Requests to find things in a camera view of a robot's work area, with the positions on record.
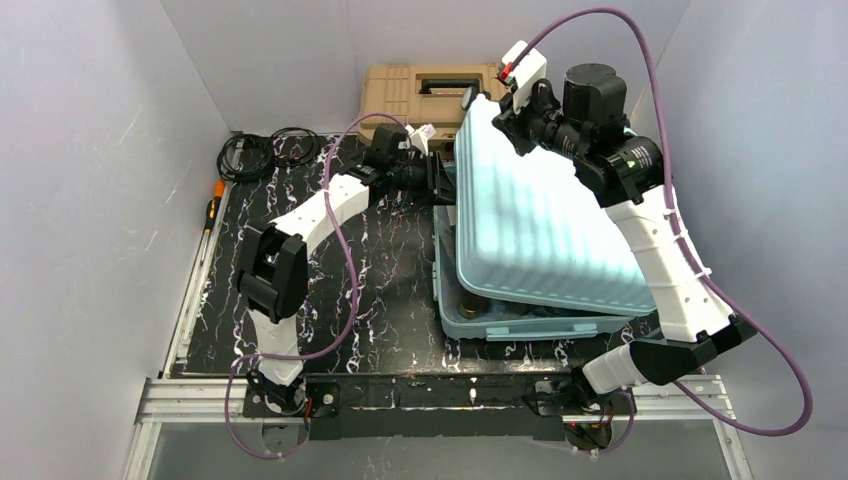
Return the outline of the tan plastic toolbox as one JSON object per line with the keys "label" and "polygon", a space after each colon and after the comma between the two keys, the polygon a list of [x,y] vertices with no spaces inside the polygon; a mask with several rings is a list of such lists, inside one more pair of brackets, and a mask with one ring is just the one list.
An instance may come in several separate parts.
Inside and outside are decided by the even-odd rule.
{"label": "tan plastic toolbox", "polygon": [[376,127],[385,121],[381,115],[387,113],[414,127],[434,125],[436,134],[429,146],[450,152],[465,118],[461,108],[465,91],[475,87],[498,101],[506,93],[496,79],[498,72],[496,63],[371,67],[365,74],[359,114],[374,116],[357,126],[359,140],[368,144]]}

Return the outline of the orange handled screwdriver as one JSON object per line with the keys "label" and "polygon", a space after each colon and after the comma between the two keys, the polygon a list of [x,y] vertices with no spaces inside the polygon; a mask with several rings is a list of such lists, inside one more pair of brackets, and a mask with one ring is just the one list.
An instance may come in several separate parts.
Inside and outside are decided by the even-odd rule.
{"label": "orange handled screwdriver", "polygon": [[224,180],[218,180],[214,189],[214,194],[210,201],[207,204],[205,211],[205,220],[203,226],[203,232],[201,235],[201,242],[199,245],[199,263],[203,264],[206,260],[207,256],[207,248],[208,243],[211,238],[212,230],[215,226],[217,213],[219,210],[220,202],[226,190],[226,182]]}

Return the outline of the light blue suitcase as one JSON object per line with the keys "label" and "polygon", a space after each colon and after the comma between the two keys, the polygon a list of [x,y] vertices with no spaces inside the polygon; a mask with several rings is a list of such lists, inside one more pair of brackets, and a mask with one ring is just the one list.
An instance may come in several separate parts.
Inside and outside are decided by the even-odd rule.
{"label": "light blue suitcase", "polygon": [[[542,341],[613,333],[655,308],[623,235],[571,161],[520,156],[493,125],[499,105],[473,101],[448,172],[456,204],[434,211],[434,297],[453,339]],[[461,297],[488,311],[466,320]]]}

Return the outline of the gold round compact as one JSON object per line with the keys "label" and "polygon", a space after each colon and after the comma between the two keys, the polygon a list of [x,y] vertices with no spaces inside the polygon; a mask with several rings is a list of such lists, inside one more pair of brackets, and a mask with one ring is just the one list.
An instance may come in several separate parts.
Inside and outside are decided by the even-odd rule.
{"label": "gold round compact", "polygon": [[466,319],[472,320],[484,315],[489,308],[489,302],[482,297],[461,297],[457,303],[458,314]]}

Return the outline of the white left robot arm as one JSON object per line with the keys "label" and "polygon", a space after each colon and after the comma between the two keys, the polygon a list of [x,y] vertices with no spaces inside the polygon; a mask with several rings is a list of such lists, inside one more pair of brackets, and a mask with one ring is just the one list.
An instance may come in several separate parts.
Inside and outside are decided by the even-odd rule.
{"label": "white left robot arm", "polygon": [[455,200],[440,154],[429,146],[436,133],[432,124],[380,124],[370,145],[318,193],[263,229],[246,227],[236,286],[256,332],[261,379],[288,387],[303,369],[295,317],[309,290],[309,257],[325,239],[392,191],[437,205]]}

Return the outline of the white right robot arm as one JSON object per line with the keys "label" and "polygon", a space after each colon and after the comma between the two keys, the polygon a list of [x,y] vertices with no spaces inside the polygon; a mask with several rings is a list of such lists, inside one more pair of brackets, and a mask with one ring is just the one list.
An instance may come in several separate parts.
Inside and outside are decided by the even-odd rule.
{"label": "white right robot arm", "polygon": [[654,299],[660,326],[574,369],[570,390],[595,399],[643,383],[665,385],[755,336],[753,325],[705,285],[708,275],[679,249],[687,235],[665,204],[664,159],[629,128],[627,86],[603,64],[568,70],[558,101],[544,72],[503,66],[509,91],[492,123],[519,155],[536,147],[573,162],[575,175],[623,234]]}

